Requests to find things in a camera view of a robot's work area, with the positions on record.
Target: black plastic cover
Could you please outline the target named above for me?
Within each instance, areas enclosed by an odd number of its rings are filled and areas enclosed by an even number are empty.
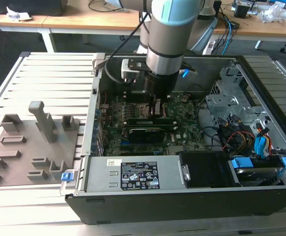
[[[230,157],[223,151],[183,151],[179,156],[182,164],[188,165],[188,188],[236,186],[228,163]]]
[[[68,0],[0,0],[0,14],[7,13],[6,7],[16,12],[60,16]]]

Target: desk leg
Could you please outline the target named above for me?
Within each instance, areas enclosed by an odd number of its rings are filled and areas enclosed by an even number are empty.
[[[47,52],[48,53],[55,53],[57,50],[56,50],[53,35],[50,32],[50,29],[49,28],[41,28],[41,29],[39,29],[39,32],[43,36]]]
[[[219,34],[212,34],[210,40],[208,41],[206,47],[203,50],[202,55],[211,55],[212,54],[216,40],[218,40],[219,37],[220,37]]]
[[[255,46],[255,49],[256,49],[256,50],[260,50],[262,44],[263,44],[263,41],[260,41],[260,40],[259,40],[259,41],[257,42],[256,46]]]
[[[83,43],[88,44],[88,34],[82,34],[83,37]]]

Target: blue latch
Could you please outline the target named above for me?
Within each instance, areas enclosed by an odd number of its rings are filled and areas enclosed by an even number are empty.
[[[282,163],[284,164],[284,166],[286,167],[286,157],[282,158]]]
[[[261,159],[265,159],[264,149],[266,146],[266,138],[265,137],[256,137],[255,140],[255,152],[257,155],[261,157]]]
[[[61,176],[61,181],[64,182],[74,181],[74,173],[63,173]]]
[[[250,158],[248,157],[236,157],[231,161],[232,166],[237,168],[252,168],[253,164]]]

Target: warning label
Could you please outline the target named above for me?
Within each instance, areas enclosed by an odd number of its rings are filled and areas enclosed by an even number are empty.
[[[121,189],[159,189],[157,162],[121,163]]]

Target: motherboard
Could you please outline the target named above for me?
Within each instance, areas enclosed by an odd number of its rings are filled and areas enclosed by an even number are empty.
[[[149,103],[131,103],[116,96],[102,105],[104,156],[176,155],[204,150],[205,142],[194,120],[196,100],[176,93],[151,118]]]

